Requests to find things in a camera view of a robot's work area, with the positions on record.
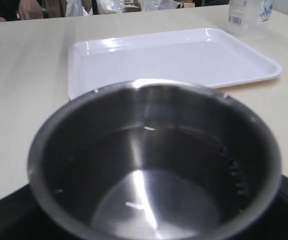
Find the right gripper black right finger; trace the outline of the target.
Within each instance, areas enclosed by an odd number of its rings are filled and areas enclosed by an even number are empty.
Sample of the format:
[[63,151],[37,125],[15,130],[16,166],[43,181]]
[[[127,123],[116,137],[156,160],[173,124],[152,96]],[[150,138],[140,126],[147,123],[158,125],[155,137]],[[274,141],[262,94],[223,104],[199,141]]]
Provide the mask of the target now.
[[288,240],[288,177],[266,213],[245,232],[245,240]]

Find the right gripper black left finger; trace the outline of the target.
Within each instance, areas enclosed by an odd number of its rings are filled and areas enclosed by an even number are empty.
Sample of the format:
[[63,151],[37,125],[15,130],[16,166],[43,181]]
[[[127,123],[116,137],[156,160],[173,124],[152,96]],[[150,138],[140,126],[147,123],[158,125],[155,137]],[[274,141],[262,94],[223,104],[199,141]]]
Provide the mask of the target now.
[[28,185],[0,199],[0,233],[27,216],[36,206]]

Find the person hand in background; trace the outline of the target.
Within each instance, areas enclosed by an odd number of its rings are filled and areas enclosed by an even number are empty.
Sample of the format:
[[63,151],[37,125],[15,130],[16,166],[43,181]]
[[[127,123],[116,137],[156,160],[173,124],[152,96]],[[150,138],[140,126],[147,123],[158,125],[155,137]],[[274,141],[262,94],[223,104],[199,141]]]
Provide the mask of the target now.
[[20,0],[18,13],[20,20],[36,20],[43,18],[43,11],[37,0]]

